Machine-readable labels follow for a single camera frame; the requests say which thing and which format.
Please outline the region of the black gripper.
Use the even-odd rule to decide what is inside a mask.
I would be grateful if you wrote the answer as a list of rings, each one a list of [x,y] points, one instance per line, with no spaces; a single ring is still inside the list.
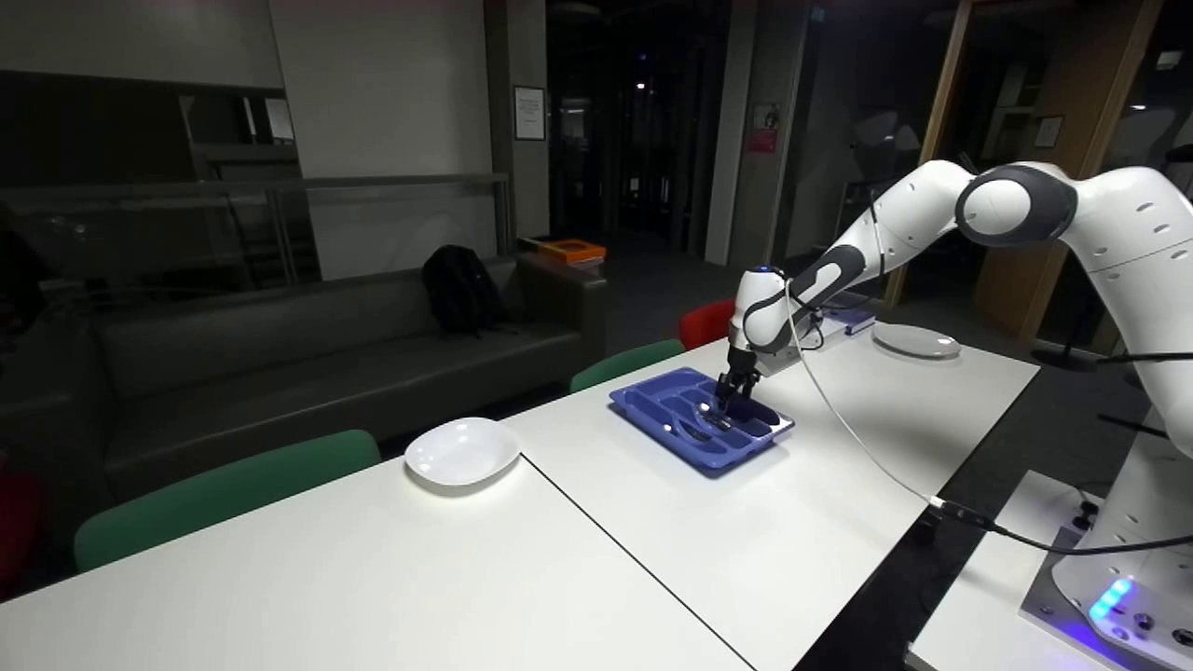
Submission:
[[[726,349],[726,371],[721,378],[721,389],[732,396],[748,396],[762,381],[762,358],[752,349]]]

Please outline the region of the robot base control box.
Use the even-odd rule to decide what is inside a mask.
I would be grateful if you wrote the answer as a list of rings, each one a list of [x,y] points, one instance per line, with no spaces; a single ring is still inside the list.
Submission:
[[[1193,559],[1184,547],[1079,554],[1086,530],[1054,533],[1020,611],[1117,671],[1193,671]]]

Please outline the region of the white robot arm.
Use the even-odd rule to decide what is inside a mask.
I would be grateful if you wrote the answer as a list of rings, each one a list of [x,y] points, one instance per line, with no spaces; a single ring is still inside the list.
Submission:
[[[762,360],[794,345],[829,298],[908,264],[949,230],[975,247],[1066,247],[1115,319],[1166,438],[1193,456],[1193,201],[1156,169],[1072,180],[1045,160],[985,170],[916,164],[809,269],[743,272],[721,397],[743,407]]]

